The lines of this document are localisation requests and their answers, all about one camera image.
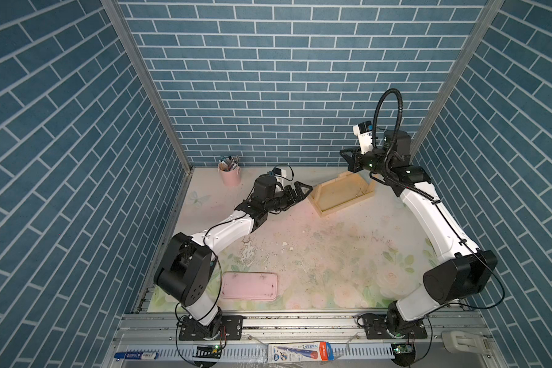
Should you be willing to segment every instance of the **metal rail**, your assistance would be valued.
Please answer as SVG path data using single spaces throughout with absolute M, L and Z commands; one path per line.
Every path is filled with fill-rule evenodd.
M 363 328 L 356 325 L 354 316 L 366 312 L 386 313 L 384 309 L 342 311 L 294 311 L 294 312 L 226 312 L 243 315 L 242 340 L 237 343 L 328 341 L 346 343 L 355 336 L 353 343 L 373 342 L 366 339 Z M 443 331 L 461 330 L 479 335 L 490 335 L 482 315 L 478 311 L 443 310 L 430 315 L 434 338 L 441 339 Z M 124 314 L 113 344 L 160 345 L 174 338 L 176 317 L 174 313 Z M 375 342 L 395 343 L 406 340 L 381 339 Z
M 172 210 L 169 213 L 168 221 L 166 222 L 165 227 L 163 228 L 162 236 L 159 240 L 158 246 L 155 248 L 154 256 L 151 259 L 151 265 L 147 269 L 147 274 L 140 287 L 139 295 L 140 297 L 136 301 L 136 305 L 133 306 L 132 310 L 135 313 L 140 313 L 141 311 L 147 312 L 149 307 L 149 302 L 153 295 L 154 290 L 154 274 L 157 269 L 157 266 L 165 252 L 169 240 L 174 236 L 174 229 L 178 223 L 178 217 L 180 216 L 180 210 L 182 210 L 182 205 L 184 204 L 184 199 L 186 198 L 186 192 L 188 191 L 188 186 L 192 180 L 193 171 L 186 173 L 184 178 L 182 178 L 182 183 L 180 183 L 180 190 L 172 206 Z
M 188 161 L 188 157 L 184 152 L 184 147 L 182 147 L 182 144 L 178 139 L 178 135 L 172 125 L 168 111 L 163 106 L 162 99 L 159 96 L 157 87 L 155 87 L 154 80 L 151 78 L 151 75 L 147 70 L 147 66 L 145 65 L 145 61 L 141 57 L 141 53 L 137 47 L 135 39 L 133 38 L 131 30 L 129 29 L 129 24 L 123 15 L 121 6 L 117 0 L 102 0 L 101 2 L 106 15 L 110 19 L 110 23 L 112 23 L 112 27 L 117 32 L 119 40 L 125 48 L 125 52 L 131 61 L 131 65 L 133 65 L 133 68 L 137 73 L 137 77 L 139 77 L 139 80 L 143 85 L 147 97 L 149 97 L 149 100 L 151 101 L 151 105 L 154 107 L 155 113 L 158 115 L 159 121 L 162 123 L 163 130 L 165 130 L 168 135 L 169 141 L 178 155 L 180 162 L 184 166 L 186 173 L 189 174 L 192 170 L 192 165 Z
M 462 49 L 448 74 L 446 80 L 442 83 L 440 90 L 437 92 L 435 100 L 431 103 L 427 115 L 423 118 L 421 126 L 415 135 L 415 139 L 411 143 L 411 156 L 414 157 L 417 153 L 417 150 L 425 140 L 427 133 L 433 127 L 435 119 L 446 105 L 446 101 L 450 97 L 450 94 L 454 90 L 454 87 L 458 83 L 458 80 L 462 76 L 462 73 L 466 69 L 470 59 L 474 55 L 476 48 L 480 45 L 480 41 L 485 36 L 485 33 L 489 29 L 490 24 L 493 22 L 493 19 L 497 16 L 499 9 L 504 0 L 488 0 L 483 10 L 478 15 L 478 19 L 472 29 L 470 35 L 464 41 Z

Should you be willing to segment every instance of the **wooden tray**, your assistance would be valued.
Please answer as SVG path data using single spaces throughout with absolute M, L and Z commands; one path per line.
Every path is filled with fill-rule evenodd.
M 374 180 L 368 185 L 360 174 L 341 173 L 337 178 L 317 185 L 309 194 L 309 202 L 319 216 L 324 217 L 372 197 L 375 185 Z

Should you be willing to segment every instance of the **wire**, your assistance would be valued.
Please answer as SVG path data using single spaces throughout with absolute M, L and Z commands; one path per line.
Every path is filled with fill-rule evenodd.
M 294 180 L 294 171 L 293 171 L 293 168 L 290 167 L 290 165 L 288 165 L 288 164 L 278 164 L 278 165 L 276 165 L 276 166 L 274 166 L 274 167 L 272 168 L 272 171 L 271 171 L 271 172 L 273 173 L 273 172 L 274 172 L 274 169 L 277 168 L 278 166 L 288 166 L 288 168 L 290 169 L 290 173 L 293 175 L 293 177 L 289 179 L 289 178 L 283 177 L 282 175 L 273 174 L 274 176 L 279 177 L 279 178 L 282 178 L 282 179 L 286 179 L 286 180 L 288 180 L 288 181 Z
M 225 344 L 221 346 L 221 350 L 227 347 L 227 328 L 225 326 L 223 326 L 223 335 L 225 336 Z
M 175 339 L 174 339 L 174 343 L 176 344 L 176 351 L 178 352 L 178 355 L 180 355 L 180 357 L 182 358 L 182 360 L 192 366 L 195 366 L 195 367 L 198 367 L 198 365 L 196 365 L 196 363 L 194 363 L 194 360 L 192 361 L 189 361 L 189 360 L 186 360 L 186 358 L 183 357 L 182 353 L 180 353 L 180 349 L 178 349 L 178 327 L 182 326 L 182 319 L 178 318 L 178 305 L 180 303 L 176 303 L 176 307 L 174 308 L 174 315 L 176 315 L 176 319 L 177 319 L 177 322 L 176 322 L 176 334 L 175 334 Z
M 214 229 L 215 227 L 217 226 L 220 226 L 220 225 L 224 225 L 224 224 L 228 224 L 228 223 L 232 223 L 233 221 L 237 221 L 243 217 L 247 216 L 247 213 L 244 214 L 243 216 L 241 217 L 236 217 L 236 218 L 232 218 L 231 220 L 228 220 L 228 221 L 223 221 L 221 223 L 218 223 L 217 225 L 214 225 L 214 226 L 211 226 L 207 231 L 206 233 L 204 234 L 204 237 L 202 237 L 202 243 L 206 245 L 206 236 L 208 236 L 208 233 Z M 217 293 L 217 298 L 215 299 L 215 302 L 213 303 L 213 306 L 208 310 L 208 312 L 202 316 L 201 318 L 197 319 L 196 321 L 197 322 L 200 322 L 201 320 L 204 320 L 206 318 L 206 316 L 209 315 L 209 313 L 211 313 L 213 311 L 213 309 L 215 308 L 215 306 L 217 306 L 217 303 L 219 302 L 219 297 L 221 296 L 221 289 L 223 288 L 223 269 L 221 268 L 221 262 L 219 261 L 219 256 L 215 253 L 215 251 L 209 247 L 209 249 L 211 250 L 211 252 L 213 253 L 213 255 L 215 256 L 215 260 L 217 261 L 217 264 L 219 265 L 219 274 L 220 274 L 220 280 L 219 280 L 219 292 Z
M 448 219 L 444 216 L 444 214 L 442 213 L 440 208 L 437 206 L 437 204 L 440 203 L 441 201 L 436 200 L 434 198 L 434 196 L 430 195 L 429 193 L 427 193 L 427 192 L 425 192 L 425 191 L 423 191 L 419 188 L 416 188 L 414 185 L 410 185 L 410 184 L 404 183 L 402 181 L 399 181 L 398 177 L 394 178 L 390 174 L 391 172 L 390 172 L 390 168 L 389 168 L 389 162 L 390 162 L 390 158 L 391 158 L 391 151 L 394 151 L 394 144 L 397 141 L 397 133 L 399 132 L 399 128 L 401 126 L 401 119 L 403 118 L 403 96 L 401 95 L 401 92 L 399 92 L 396 88 L 390 88 L 389 90 L 384 92 L 383 95 L 378 100 L 378 104 L 376 105 L 376 110 L 374 111 L 374 118 L 373 118 L 373 121 L 372 121 L 372 145 L 373 145 L 373 147 L 376 148 L 375 131 L 376 131 L 376 124 L 377 124 L 377 120 L 378 120 L 378 114 L 380 112 L 380 108 L 383 105 L 384 99 L 386 99 L 390 94 L 395 94 L 397 96 L 397 121 L 394 124 L 393 137 L 391 138 L 389 148 L 386 150 L 386 152 L 384 154 L 384 158 L 383 158 L 382 175 L 383 175 L 383 178 L 384 178 L 384 182 L 382 180 L 379 180 L 378 178 L 375 178 L 372 175 L 372 172 L 370 173 L 370 178 L 372 178 L 372 179 L 374 179 L 378 182 L 382 182 L 385 185 L 394 184 L 395 186 L 411 190 L 411 191 L 421 195 L 422 197 L 430 200 L 431 203 L 440 212 L 440 214 L 444 218 L 444 221 L 448 224 L 448 226 L 450 227 L 452 232 L 454 232 L 454 234 L 456 235 L 456 237 L 459 240 L 459 243 L 462 244 L 463 246 L 465 246 L 478 259 L 478 261 L 480 261 L 489 270 L 489 272 L 491 272 L 491 275 L 494 276 L 494 278 L 497 280 L 497 282 L 501 286 L 501 299 L 498 302 L 494 303 L 493 305 L 479 307 L 479 306 L 476 306 L 476 305 L 467 305 L 467 304 L 464 304 L 464 303 L 448 303 L 448 304 L 442 305 L 440 308 L 443 308 L 447 305 L 462 305 L 462 306 L 469 307 L 469 308 L 472 308 L 472 309 L 486 310 L 486 309 L 494 308 L 497 305 L 500 305 L 503 302 L 503 300 L 505 299 L 505 295 L 506 295 L 505 294 L 505 287 L 503 286 L 503 283 L 501 283 L 501 280 L 499 280 L 499 278 L 493 273 L 493 270 L 491 270 L 491 268 L 489 268 L 489 266 L 475 252 L 473 252 L 472 249 L 470 249 L 470 247 L 468 245 L 466 245 L 466 239 L 462 239 L 460 237 L 460 234 L 458 234 L 456 232 L 456 230 L 454 230 L 452 225 L 448 222 Z
M 363 316 L 354 316 L 355 318 L 355 323 L 358 325 L 358 327 L 360 328 L 371 328 L 374 326 L 374 323 L 368 323 L 368 324 L 361 324 L 360 323 L 360 319 L 364 319 Z
M 440 215 L 442 215 L 442 217 L 444 218 L 444 221 L 446 222 L 446 224 L 448 224 L 448 226 L 450 227 L 450 230 L 456 235 L 456 237 L 458 238 L 458 242 L 460 244 L 462 244 L 463 246 L 466 247 L 466 249 L 468 249 L 469 252 L 471 252 L 477 259 L 479 262 L 481 262 L 483 264 L 483 266 L 486 267 L 487 270 L 489 270 L 489 272 L 491 272 L 491 275 L 493 275 L 493 277 L 495 278 L 495 280 L 497 280 L 497 282 L 499 283 L 499 285 L 501 286 L 501 299 L 499 299 L 499 301 L 497 301 L 496 303 L 494 303 L 493 305 L 489 305 L 489 306 L 484 306 L 484 307 L 479 307 L 477 305 L 467 305 L 467 304 L 464 304 L 464 303 L 448 303 L 448 304 L 445 304 L 445 305 L 442 305 L 440 308 L 443 308 L 447 305 L 461 305 L 461 306 L 464 306 L 464 307 L 468 307 L 468 308 L 472 308 L 472 309 L 482 309 L 482 310 L 487 310 L 487 309 L 492 309 L 494 307 L 496 307 L 497 305 L 500 305 L 503 300 L 505 299 L 505 295 L 506 295 L 506 292 L 505 292 L 505 286 L 503 286 L 503 283 L 501 283 L 501 280 L 499 280 L 499 278 L 497 277 L 497 275 L 494 274 L 493 270 L 491 270 L 491 268 L 475 253 L 472 251 L 472 249 L 470 249 L 470 247 L 468 246 L 468 244 L 466 244 L 466 239 L 462 239 L 460 237 L 460 234 L 458 234 L 458 232 L 456 232 L 456 230 L 452 227 L 452 225 L 448 222 L 448 219 L 445 217 L 445 215 L 442 213 L 442 210 L 440 210 L 440 207 L 437 206 L 437 203 L 438 202 L 435 202 L 434 205 L 435 207 L 437 208 L 438 212 L 440 213 Z
M 217 303 L 219 302 L 219 297 L 221 296 L 221 288 L 223 287 L 223 269 L 221 269 L 221 262 L 219 262 L 219 256 L 217 256 L 215 251 L 213 251 L 212 249 L 211 249 L 211 252 L 214 254 L 215 260 L 217 260 L 217 264 L 219 265 L 219 273 L 220 273 L 219 292 L 217 293 L 217 298 L 215 299 L 215 302 L 213 303 L 213 306 L 208 310 L 208 312 L 204 316 L 197 319 L 197 322 L 200 322 L 200 321 L 204 320 L 206 318 L 206 316 L 208 316 L 209 313 L 211 313 L 213 311 L 215 306 L 217 306 Z
M 429 334 L 429 345 L 427 346 L 427 351 L 425 352 L 425 354 L 420 357 L 420 358 L 417 358 L 415 359 L 410 365 L 409 367 L 411 367 L 411 365 L 419 362 L 421 359 L 427 357 L 427 353 L 429 353 L 429 350 L 431 349 L 431 343 L 433 341 L 433 326 L 431 325 L 431 321 L 429 320 L 429 316 L 427 317 L 427 322 L 429 323 L 429 330 L 430 330 L 430 334 Z

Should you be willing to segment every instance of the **brick wall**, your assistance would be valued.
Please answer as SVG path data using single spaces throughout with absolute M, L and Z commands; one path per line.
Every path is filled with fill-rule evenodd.
M 505 1 L 417 160 L 499 257 L 483 315 L 507 363 L 552 367 L 552 0 Z
M 485 2 L 121 4 L 190 160 L 214 166 L 227 153 L 338 165 L 339 150 L 357 144 L 350 125 L 372 119 L 390 87 L 403 92 L 414 134 Z M 395 109 L 384 107 L 382 126 Z
M 0 367 L 102 362 L 182 176 L 99 0 L 0 0 Z

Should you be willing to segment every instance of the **aluminum frame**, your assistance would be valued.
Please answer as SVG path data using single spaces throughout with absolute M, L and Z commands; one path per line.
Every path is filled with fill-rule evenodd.
M 176 224 L 178 223 L 178 217 L 180 216 L 180 211 L 182 210 L 182 205 L 184 204 L 186 193 L 188 192 L 188 187 L 190 186 L 190 181 L 192 180 L 193 174 L 194 168 L 191 172 L 186 173 L 184 175 L 184 178 L 182 178 L 182 183 L 180 183 L 180 189 L 178 191 L 176 199 L 174 200 L 172 210 L 169 213 L 168 221 L 163 228 L 159 244 L 155 248 L 154 256 L 151 258 L 151 264 L 149 265 L 147 273 L 145 274 L 145 277 L 143 279 L 143 283 L 140 286 L 139 297 L 131 308 L 134 313 L 140 313 L 143 310 L 144 312 L 147 312 L 149 300 L 151 300 L 151 296 L 153 295 L 152 285 L 154 285 L 154 274 L 157 270 L 159 262 L 161 261 L 161 257 L 163 256 L 163 253 L 168 246 L 169 240 L 172 238 L 172 236 L 174 236 L 174 229 L 176 228 Z M 143 303 L 146 298 L 148 298 L 148 302 L 144 308 Z
M 151 74 L 149 74 L 145 61 L 141 57 L 139 47 L 137 46 L 131 30 L 129 29 L 129 24 L 123 15 L 121 6 L 117 0 L 101 0 L 101 2 L 106 15 L 110 19 L 110 23 L 112 23 L 112 27 L 117 32 L 119 40 L 125 48 L 125 52 L 131 61 L 131 65 L 133 65 L 133 68 L 137 73 L 137 77 L 139 77 L 141 84 L 143 85 L 147 97 L 149 97 L 149 100 L 151 101 L 151 105 L 154 107 L 155 113 L 158 115 L 163 130 L 165 130 L 168 135 L 174 151 L 184 166 L 184 170 L 188 174 L 191 173 L 192 165 L 188 160 L 188 156 L 186 156 L 184 147 L 180 143 L 180 139 L 178 138 L 176 130 L 174 129 L 172 121 L 168 115 L 168 111 L 165 106 L 163 106 L 162 99 L 159 96 L 157 87 L 155 87 L 154 80 L 151 78 Z
M 237 347 L 253 349 L 258 342 L 263 344 L 278 342 L 327 341 L 350 349 L 370 347 L 373 343 L 406 342 L 405 339 L 367 340 L 363 328 L 356 325 L 355 316 L 362 313 L 386 313 L 386 309 L 347 309 L 347 310 L 299 310 L 274 312 L 226 312 L 226 314 L 243 315 L 242 339 L 232 344 Z M 425 322 L 433 326 L 433 334 L 428 339 L 416 339 L 416 343 L 442 342 L 442 332 L 460 330 L 484 335 L 492 355 L 483 357 L 485 365 L 491 368 L 506 367 L 490 335 L 489 328 L 479 311 L 464 311 L 448 308 L 434 312 Z M 113 338 L 103 367 L 118 366 L 113 355 L 126 350 L 168 350 L 174 345 L 176 317 L 174 313 L 124 314 L 117 334 Z M 180 350 L 188 349 L 193 344 L 209 342 L 177 341 Z
M 480 45 L 480 41 L 483 40 L 485 33 L 489 30 L 489 26 L 493 22 L 493 19 L 497 16 L 497 13 L 501 9 L 501 5 L 504 3 L 504 0 L 488 0 L 485 7 L 480 11 L 478 19 L 470 32 L 470 35 L 464 41 L 462 49 L 452 65 L 446 80 L 442 83 L 440 90 L 437 92 L 435 100 L 431 103 L 427 115 L 423 118 L 415 139 L 411 143 L 411 157 L 414 157 L 419 147 L 425 140 L 425 137 L 435 124 L 435 119 L 440 115 L 440 112 L 446 105 L 450 94 L 456 87 L 458 80 L 462 76 L 466 66 L 468 65 L 470 59 L 474 55 L 476 48 Z

